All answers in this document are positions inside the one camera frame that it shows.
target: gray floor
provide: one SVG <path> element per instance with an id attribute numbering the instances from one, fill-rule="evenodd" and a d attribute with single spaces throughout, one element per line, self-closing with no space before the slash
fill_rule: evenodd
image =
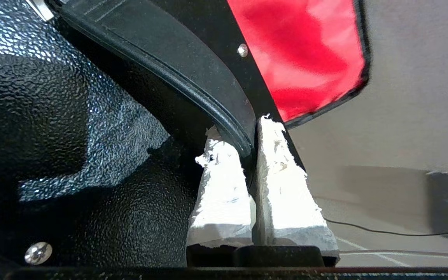
<path id="1" fill-rule="evenodd" d="M 448 172 L 448 1 L 367 0 L 366 12 L 370 84 L 352 101 L 290 133 L 326 217 L 377 230 L 430 233 L 425 173 Z M 342 250 L 448 253 L 445 237 L 330 227 Z M 448 266 L 448 258 L 347 255 L 339 265 Z"/>

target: red fabric panel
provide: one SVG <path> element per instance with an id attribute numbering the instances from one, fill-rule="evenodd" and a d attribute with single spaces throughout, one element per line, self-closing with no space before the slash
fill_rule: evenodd
<path id="1" fill-rule="evenodd" d="M 364 59 L 352 0 L 227 0 L 285 122 L 338 100 Z"/>

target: white insulation block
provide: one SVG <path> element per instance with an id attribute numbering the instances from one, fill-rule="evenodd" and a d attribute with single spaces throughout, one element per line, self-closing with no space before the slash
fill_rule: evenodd
<path id="1" fill-rule="evenodd" d="M 247 191 L 238 152 L 221 139 L 215 127 L 207 136 L 205 152 L 196 158 L 204 171 L 186 246 L 252 245 L 255 203 Z"/>
<path id="2" fill-rule="evenodd" d="M 260 245 L 317 246 L 338 259 L 338 245 L 295 163 L 283 124 L 258 121 L 257 230 Z"/>

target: torn foam edge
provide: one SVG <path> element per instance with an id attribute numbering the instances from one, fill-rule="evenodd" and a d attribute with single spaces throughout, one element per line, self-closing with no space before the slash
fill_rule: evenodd
<path id="1" fill-rule="evenodd" d="M 316 246 L 323 257 L 339 258 L 327 227 L 284 138 L 285 128 L 267 117 L 258 120 L 257 235 L 260 245 Z"/>
<path id="2" fill-rule="evenodd" d="M 215 126 L 207 137 L 204 154 L 195 158 L 204 171 L 186 246 L 252 245 L 255 202 L 247 191 L 238 151 L 222 140 Z"/>

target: screw head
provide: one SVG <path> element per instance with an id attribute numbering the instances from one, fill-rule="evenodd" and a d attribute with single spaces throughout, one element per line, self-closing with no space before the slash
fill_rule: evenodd
<path id="1" fill-rule="evenodd" d="M 249 47 L 246 44 L 240 44 L 238 50 L 236 50 L 238 55 L 241 57 L 246 57 L 249 54 Z"/>
<path id="2" fill-rule="evenodd" d="M 46 262 L 53 253 L 53 248 L 46 242 L 32 244 L 25 252 L 25 262 L 32 266 L 37 266 Z"/>

